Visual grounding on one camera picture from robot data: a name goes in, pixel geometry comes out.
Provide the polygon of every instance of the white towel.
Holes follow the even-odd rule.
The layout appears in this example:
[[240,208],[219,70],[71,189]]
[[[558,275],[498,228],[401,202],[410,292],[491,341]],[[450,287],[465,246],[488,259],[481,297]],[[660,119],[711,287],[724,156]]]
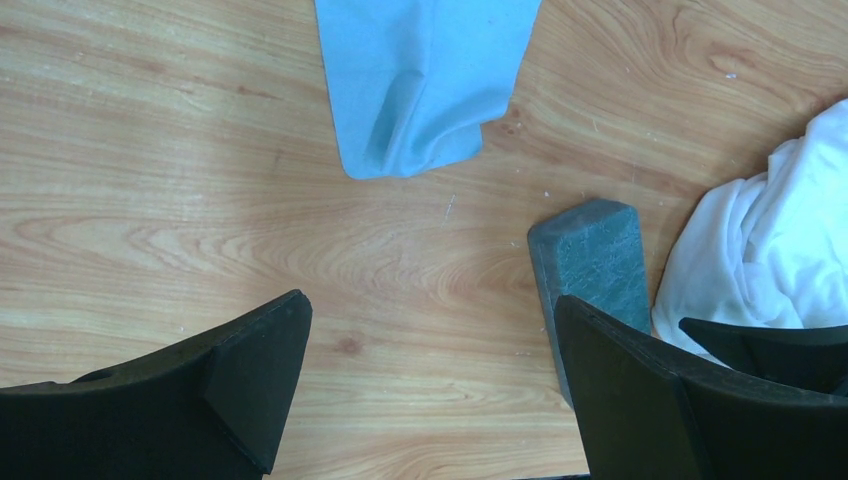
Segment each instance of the white towel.
[[671,251],[653,322],[706,351],[684,317],[751,327],[848,323],[848,100],[769,157],[768,172],[704,196]]

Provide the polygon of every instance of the green brick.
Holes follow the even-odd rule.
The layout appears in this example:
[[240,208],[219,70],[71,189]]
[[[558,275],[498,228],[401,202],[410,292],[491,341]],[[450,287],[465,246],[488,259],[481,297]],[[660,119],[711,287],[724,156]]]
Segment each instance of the green brick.
[[534,225],[527,238],[560,389],[571,405],[553,316],[561,295],[651,333],[639,215],[623,203],[592,200]]

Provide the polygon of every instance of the light blue cloth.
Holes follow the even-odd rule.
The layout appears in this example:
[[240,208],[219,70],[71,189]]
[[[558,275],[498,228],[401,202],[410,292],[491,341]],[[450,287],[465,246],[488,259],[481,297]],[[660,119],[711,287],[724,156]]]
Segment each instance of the light blue cloth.
[[315,0],[345,172],[408,177],[479,153],[540,3]]

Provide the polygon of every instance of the wood grain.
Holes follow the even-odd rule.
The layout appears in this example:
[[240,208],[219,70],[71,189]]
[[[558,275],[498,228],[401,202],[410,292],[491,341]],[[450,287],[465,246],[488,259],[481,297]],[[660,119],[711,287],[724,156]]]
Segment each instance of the wood grain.
[[699,197],[848,92],[844,7],[547,0],[483,154],[356,182],[309,0],[0,2],[0,386],[301,288],[315,318],[271,478],[585,471],[527,229],[633,204],[653,292]]

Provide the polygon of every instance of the crumpled white fabric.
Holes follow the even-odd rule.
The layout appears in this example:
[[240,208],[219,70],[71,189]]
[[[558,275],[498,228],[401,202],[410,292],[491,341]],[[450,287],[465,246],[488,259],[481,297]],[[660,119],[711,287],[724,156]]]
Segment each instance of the crumpled white fabric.
[[768,172],[704,196],[671,251],[652,316],[664,341],[706,351],[684,317],[770,328],[848,323],[848,100],[769,157]]
[[473,157],[506,113],[541,0],[315,0],[339,155],[352,178]]

